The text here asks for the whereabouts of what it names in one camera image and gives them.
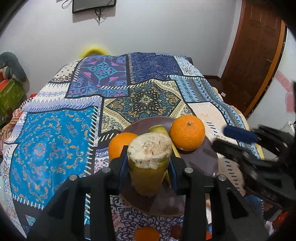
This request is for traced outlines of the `brown wooden door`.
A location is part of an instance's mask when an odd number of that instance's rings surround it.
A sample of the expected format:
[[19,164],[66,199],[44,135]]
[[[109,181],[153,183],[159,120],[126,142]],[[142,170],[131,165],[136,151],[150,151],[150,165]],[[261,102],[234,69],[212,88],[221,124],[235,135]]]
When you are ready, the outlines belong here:
[[266,92],[281,59],[287,27],[258,1],[242,1],[239,24],[222,74],[224,100],[248,116]]

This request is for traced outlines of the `wall-mounted black television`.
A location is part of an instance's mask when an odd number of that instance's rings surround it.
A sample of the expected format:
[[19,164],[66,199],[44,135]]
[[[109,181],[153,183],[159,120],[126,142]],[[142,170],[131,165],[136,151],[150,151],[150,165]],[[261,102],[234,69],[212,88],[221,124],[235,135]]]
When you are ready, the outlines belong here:
[[79,13],[91,9],[104,9],[116,6],[116,0],[73,0],[72,13]]

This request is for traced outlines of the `green and orange box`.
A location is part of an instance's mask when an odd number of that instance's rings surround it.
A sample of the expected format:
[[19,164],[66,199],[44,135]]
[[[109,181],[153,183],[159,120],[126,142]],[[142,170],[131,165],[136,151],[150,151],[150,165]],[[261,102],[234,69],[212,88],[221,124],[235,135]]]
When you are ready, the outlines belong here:
[[24,95],[23,86],[13,78],[1,90],[1,126],[12,118]]

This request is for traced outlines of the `white cabinet with stickers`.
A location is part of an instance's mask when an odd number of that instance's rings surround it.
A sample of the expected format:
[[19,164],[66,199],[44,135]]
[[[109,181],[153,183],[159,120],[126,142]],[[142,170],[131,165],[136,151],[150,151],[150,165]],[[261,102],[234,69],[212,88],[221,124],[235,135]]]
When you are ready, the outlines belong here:
[[289,133],[293,137],[295,136],[295,122],[288,121],[281,129],[285,133]]

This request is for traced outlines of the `dark purple round plate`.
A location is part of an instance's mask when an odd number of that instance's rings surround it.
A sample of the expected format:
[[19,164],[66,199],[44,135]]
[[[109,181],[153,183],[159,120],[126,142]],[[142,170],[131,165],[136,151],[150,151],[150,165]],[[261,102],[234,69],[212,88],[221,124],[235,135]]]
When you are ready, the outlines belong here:
[[183,181],[184,169],[215,177],[218,174],[217,153],[211,147],[211,141],[205,137],[202,145],[191,152],[178,151],[180,157],[173,155],[169,164],[171,184],[163,180],[158,193],[153,197],[141,196],[130,182],[120,196],[132,207],[154,216],[180,216],[184,214],[187,184]]

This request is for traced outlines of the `small mandarin on cloth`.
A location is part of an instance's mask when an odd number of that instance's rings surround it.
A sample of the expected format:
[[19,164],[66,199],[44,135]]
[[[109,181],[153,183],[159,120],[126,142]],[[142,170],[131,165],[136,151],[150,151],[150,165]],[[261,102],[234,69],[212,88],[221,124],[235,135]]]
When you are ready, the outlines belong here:
[[135,232],[134,238],[136,241],[159,241],[160,234],[155,228],[144,226]]

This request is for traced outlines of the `grey plush toy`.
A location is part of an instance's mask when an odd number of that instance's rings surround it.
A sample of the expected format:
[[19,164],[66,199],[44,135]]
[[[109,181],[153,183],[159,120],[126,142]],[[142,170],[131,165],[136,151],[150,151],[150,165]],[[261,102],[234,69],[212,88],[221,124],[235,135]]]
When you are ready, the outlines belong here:
[[4,77],[13,78],[20,83],[24,83],[27,80],[26,73],[20,65],[18,58],[11,52],[1,53],[2,70]]

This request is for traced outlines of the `yellow pillow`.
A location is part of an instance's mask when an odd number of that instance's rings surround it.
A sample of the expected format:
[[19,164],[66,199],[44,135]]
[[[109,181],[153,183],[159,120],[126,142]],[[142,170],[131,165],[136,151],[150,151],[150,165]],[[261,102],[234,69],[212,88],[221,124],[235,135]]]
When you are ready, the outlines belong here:
[[86,58],[89,56],[96,56],[96,55],[109,55],[109,52],[99,46],[89,46],[86,49],[84,49],[81,54],[80,58]]

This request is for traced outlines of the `patchwork patterned bedspread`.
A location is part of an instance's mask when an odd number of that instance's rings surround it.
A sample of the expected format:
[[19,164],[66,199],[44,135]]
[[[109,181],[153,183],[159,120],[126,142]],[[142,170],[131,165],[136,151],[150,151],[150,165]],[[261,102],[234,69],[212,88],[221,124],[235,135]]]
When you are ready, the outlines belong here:
[[59,72],[20,108],[4,139],[1,175],[7,218],[21,238],[72,174],[86,177],[108,166],[108,145],[122,132],[171,127],[183,115],[205,126],[203,146],[184,154],[208,175],[225,170],[238,191],[231,161],[209,147],[225,126],[248,129],[242,113],[223,101],[185,56],[134,52],[82,58]]

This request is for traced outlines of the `orange mandarin left on plate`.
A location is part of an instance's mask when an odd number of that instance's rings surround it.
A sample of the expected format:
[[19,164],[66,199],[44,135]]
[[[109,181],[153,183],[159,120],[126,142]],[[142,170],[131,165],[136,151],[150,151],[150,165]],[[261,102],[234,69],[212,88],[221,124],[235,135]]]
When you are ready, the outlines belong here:
[[109,162],[119,158],[124,146],[128,146],[133,139],[138,137],[135,133],[120,133],[111,139],[108,146]]

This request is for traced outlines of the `red tomato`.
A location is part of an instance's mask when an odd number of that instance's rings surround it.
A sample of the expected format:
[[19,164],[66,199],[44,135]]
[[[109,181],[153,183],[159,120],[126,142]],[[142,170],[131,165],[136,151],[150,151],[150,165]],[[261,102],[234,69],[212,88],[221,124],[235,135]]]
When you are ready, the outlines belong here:
[[212,238],[212,234],[209,231],[206,231],[206,240],[210,240]]

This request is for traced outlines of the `orange mandarin on plate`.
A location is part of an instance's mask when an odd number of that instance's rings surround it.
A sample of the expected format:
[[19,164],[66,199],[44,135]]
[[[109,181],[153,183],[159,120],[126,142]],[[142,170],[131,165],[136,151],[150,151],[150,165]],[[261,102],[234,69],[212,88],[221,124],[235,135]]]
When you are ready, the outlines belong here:
[[120,133],[111,139],[108,146],[109,162],[119,158],[124,146],[128,146],[133,139],[138,137],[135,133]]
[[183,115],[174,120],[169,135],[176,148],[191,152],[203,144],[206,137],[205,126],[198,117]]

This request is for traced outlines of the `orange mandarin right on plate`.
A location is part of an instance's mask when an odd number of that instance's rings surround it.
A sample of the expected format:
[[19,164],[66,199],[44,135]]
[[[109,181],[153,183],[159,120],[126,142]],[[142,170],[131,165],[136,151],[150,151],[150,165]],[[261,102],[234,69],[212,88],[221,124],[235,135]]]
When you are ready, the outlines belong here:
[[203,144],[206,137],[205,126],[198,117],[183,115],[174,120],[169,135],[176,148],[191,152]]

